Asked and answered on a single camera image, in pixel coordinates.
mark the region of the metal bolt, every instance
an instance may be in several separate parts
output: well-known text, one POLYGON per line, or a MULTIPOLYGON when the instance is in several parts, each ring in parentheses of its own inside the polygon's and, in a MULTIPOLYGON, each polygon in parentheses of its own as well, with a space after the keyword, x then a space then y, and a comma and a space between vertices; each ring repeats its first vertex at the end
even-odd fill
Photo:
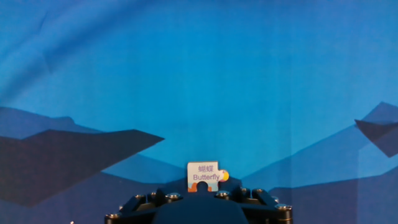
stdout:
POLYGON ((229 192, 226 190, 220 190, 219 192, 217 192, 216 196, 217 197, 227 197, 227 196, 229 196, 229 192))
POLYGON ((285 204, 277 204, 275 205, 275 208, 281 211, 287 211, 287 210, 291 210, 292 206, 291 205, 285 205, 285 204))
POLYGON ((176 200, 179 199, 181 197, 181 195, 179 193, 171 193, 166 195, 166 198, 169 198, 171 200, 176 200))
POLYGON ((140 198, 145 197, 145 195, 136 195, 135 197, 136 197, 136 199, 140 199, 140 198))
POLYGON ((279 203, 279 198, 272 196, 272 198, 276 201, 276 203, 279 203))
POLYGON ((120 216, 120 213, 116 213, 116 214, 109 214, 109 215, 106 215, 107 217, 110 217, 110 218, 119 218, 119 216, 120 216))

